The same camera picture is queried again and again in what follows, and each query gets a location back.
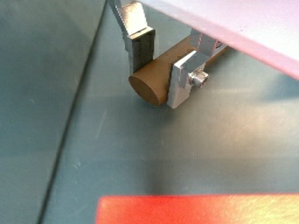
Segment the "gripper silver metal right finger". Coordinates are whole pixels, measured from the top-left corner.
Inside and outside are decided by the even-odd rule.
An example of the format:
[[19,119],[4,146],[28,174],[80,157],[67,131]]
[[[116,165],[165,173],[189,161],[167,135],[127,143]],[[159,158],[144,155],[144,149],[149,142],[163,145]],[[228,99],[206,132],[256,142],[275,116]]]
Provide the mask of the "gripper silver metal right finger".
[[187,46],[191,51],[172,65],[167,99],[172,109],[188,99],[194,87],[206,85],[210,76],[204,67],[222,53],[222,43],[196,30],[191,30]]

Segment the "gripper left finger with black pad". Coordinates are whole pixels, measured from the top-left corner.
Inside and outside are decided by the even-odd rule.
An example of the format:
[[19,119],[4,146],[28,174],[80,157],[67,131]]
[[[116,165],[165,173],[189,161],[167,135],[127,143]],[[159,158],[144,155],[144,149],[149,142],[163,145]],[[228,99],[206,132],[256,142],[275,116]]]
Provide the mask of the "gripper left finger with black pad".
[[155,29],[148,26],[143,5],[136,0],[107,0],[123,33],[129,71],[135,73],[152,60]]

